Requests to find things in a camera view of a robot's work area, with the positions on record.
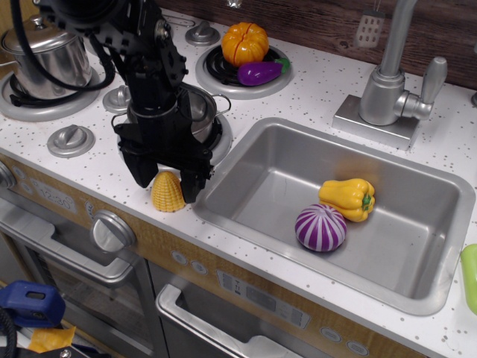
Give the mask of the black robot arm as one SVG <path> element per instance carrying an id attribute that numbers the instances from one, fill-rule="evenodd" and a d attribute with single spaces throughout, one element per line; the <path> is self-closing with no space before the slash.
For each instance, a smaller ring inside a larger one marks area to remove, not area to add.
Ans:
<path id="1" fill-rule="evenodd" d="M 158 166 L 180 172 L 184 201 L 195 202 L 211 176 L 212 152 L 192 134 L 191 86 L 186 59 L 169 34 L 155 1 L 38 1 L 58 28 L 108 49 L 129 87 L 128 121 L 114 125 L 119 150 L 133 178 L 147 187 Z"/>

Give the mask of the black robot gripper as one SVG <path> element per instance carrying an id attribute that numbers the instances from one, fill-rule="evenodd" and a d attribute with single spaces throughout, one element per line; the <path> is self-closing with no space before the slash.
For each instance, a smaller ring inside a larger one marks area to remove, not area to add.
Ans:
<path id="1" fill-rule="evenodd" d="M 140 187 L 148 187 L 163 164 L 180 170 L 183 199 L 196 202 L 211 177 L 212 152 L 193 136 L 193 120 L 190 101 L 179 100 L 165 112 L 132 104 L 127 121 L 113 126 L 126 166 Z"/>

